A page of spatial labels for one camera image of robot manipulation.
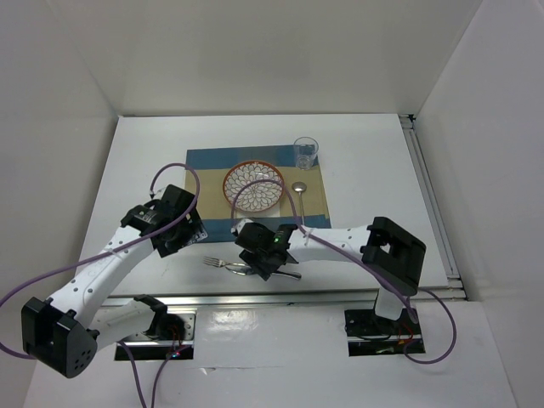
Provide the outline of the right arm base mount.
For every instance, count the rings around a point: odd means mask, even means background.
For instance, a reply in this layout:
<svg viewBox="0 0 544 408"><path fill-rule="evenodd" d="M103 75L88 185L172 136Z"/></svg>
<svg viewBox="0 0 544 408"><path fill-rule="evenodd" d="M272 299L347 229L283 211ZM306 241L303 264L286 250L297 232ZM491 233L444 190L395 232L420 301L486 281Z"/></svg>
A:
<svg viewBox="0 0 544 408"><path fill-rule="evenodd" d="M347 309L344 319L350 357L403 354L404 349L408 354L426 353L421 327L405 310L398 320L388 320L372 309Z"/></svg>

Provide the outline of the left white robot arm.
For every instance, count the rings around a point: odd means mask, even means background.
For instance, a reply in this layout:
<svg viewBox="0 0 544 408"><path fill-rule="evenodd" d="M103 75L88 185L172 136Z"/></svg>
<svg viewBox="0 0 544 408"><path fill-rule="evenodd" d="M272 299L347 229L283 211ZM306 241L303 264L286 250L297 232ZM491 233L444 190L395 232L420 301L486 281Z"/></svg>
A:
<svg viewBox="0 0 544 408"><path fill-rule="evenodd" d="M184 321L150 295L98 315L122 280L152 253L164 258L207 237L196 197L170 184L158 199L128 211L99 260L45 300L21 310L22 345L31 357L66 378L80 375L98 351L141 332L181 344Z"/></svg>

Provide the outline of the steel table knife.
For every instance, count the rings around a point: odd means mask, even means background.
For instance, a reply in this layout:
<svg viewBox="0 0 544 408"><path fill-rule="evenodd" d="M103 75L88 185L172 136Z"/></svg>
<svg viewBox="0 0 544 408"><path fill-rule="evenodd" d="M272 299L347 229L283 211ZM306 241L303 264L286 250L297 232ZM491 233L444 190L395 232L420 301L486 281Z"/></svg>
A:
<svg viewBox="0 0 544 408"><path fill-rule="evenodd" d="M257 272L255 272L251 267L245 265L245 264L231 264L225 266L225 268L237 275L256 275ZM284 272L284 271L275 271L271 274L272 276L281 276L286 277L290 279L294 279L297 281L300 281L302 279L302 276L299 273L295 272Z"/></svg>

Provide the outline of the clear drinking glass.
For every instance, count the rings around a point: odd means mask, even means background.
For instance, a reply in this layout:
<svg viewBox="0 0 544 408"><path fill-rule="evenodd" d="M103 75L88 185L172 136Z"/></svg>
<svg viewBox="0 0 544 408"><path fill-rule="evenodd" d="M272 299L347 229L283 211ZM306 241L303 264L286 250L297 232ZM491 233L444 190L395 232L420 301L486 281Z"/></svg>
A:
<svg viewBox="0 0 544 408"><path fill-rule="evenodd" d="M296 166L301 170L309 170L315 163L319 151L319 143L311 137L299 137L293 143Z"/></svg>

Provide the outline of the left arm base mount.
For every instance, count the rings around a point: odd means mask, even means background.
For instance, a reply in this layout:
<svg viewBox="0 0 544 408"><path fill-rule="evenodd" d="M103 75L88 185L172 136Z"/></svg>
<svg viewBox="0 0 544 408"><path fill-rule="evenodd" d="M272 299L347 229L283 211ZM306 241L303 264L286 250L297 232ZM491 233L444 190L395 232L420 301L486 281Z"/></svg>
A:
<svg viewBox="0 0 544 408"><path fill-rule="evenodd" d="M173 307L156 303L157 312L150 327L122 339L136 361L192 360L196 312L176 312Z"/></svg>

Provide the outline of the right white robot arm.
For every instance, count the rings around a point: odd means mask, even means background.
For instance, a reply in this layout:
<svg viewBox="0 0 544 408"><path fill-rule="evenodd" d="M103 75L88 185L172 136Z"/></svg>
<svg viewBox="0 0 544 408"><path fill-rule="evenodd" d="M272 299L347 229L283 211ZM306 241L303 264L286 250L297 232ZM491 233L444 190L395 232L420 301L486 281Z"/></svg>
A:
<svg viewBox="0 0 544 408"><path fill-rule="evenodd" d="M350 262L380 285L371 312L375 330L391 332L404 311L418 322L410 298L417 294L427 248L389 218L376 217L367 226L347 229L282 224L276 231L244 218L231 233L242 249L240 258L265 281L286 264Z"/></svg>

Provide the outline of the patterned ceramic bowl red rim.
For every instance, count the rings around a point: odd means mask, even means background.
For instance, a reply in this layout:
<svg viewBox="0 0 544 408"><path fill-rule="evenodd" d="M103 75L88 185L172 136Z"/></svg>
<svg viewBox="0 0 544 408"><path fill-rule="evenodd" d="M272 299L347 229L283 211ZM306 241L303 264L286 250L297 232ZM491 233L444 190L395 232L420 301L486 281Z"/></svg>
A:
<svg viewBox="0 0 544 408"><path fill-rule="evenodd" d="M267 211L283 196L281 172L265 161L252 160L236 164L225 175L224 198L245 213Z"/></svg>

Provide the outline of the blue beige checked placemat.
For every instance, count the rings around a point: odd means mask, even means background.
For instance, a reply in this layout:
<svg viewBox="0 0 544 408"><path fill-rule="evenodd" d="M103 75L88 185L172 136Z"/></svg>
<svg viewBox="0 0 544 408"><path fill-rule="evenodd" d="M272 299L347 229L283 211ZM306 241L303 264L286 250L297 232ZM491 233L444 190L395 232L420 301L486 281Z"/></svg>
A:
<svg viewBox="0 0 544 408"><path fill-rule="evenodd" d="M316 161L309 170L299 169L290 144L193 149L187 151L186 163L196 170L201 182L197 211L208 233L206 243L234 240L230 233L231 204L224 195L223 183L231 168L250 161L266 162L277 168L288 189L294 182L304 182L307 185L302 201L305 224L314 228L332 226L320 164Z"/></svg>

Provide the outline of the steel spoon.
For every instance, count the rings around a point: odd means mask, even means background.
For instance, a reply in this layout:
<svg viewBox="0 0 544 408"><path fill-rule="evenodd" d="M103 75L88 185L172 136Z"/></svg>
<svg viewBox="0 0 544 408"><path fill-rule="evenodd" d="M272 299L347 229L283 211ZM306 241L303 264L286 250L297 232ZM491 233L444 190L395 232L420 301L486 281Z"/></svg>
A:
<svg viewBox="0 0 544 408"><path fill-rule="evenodd" d="M300 206L301 224L305 224L305 210L303 204L303 193L307 190L307 185L302 181L297 181L292 184L292 190L298 195L298 203Z"/></svg>

